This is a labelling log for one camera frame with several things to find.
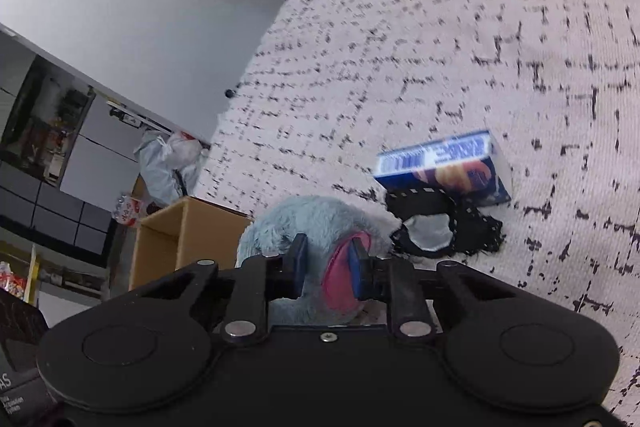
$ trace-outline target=blue fur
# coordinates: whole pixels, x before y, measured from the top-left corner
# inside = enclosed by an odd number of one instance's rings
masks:
[[[285,253],[297,233],[308,239],[305,285],[299,299],[277,299],[269,306],[272,325],[331,326],[345,324],[358,310],[343,314],[329,309],[322,299],[321,282],[336,248],[356,232],[371,236],[369,255],[388,251],[390,241],[358,208],[322,196],[293,196],[259,217],[244,230],[238,244],[238,261],[262,253]]]

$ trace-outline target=circular cover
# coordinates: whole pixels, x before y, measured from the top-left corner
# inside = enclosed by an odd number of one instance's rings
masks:
[[[447,335],[445,359],[463,387],[508,409],[568,410],[601,402],[618,346],[596,322],[541,299],[479,303]]]
[[[114,301],[47,331],[38,369],[67,403],[95,412],[150,409],[180,394],[209,360],[209,335],[177,302]]]

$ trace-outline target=black cloth with white stitching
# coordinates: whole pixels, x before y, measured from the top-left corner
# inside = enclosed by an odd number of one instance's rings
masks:
[[[491,216],[483,216],[466,198],[446,192],[441,188],[422,184],[415,188],[389,190],[385,197],[386,208],[405,222],[412,216],[447,214],[449,228],[453,233],[451,243],[437,251],[427,251],[414,244],[407,228],[401,225],[391,233],[396,253],[439,259],[446,255],[465,253],[473,255],[479,251],[495,252],[504,239],[502,222]]]

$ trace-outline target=barcode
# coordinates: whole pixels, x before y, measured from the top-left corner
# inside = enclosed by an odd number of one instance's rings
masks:
[[[382,158],[380,174],[390,172],[407,171],[422,167],[424,161],[424,151],[399,152]]]

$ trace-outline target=brown open box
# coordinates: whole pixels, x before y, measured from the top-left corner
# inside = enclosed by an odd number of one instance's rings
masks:
[[[233,268],[238,240],[250,223],[240,212],[191,197],[145,217],[136,234],[129,290],[199,259]]]

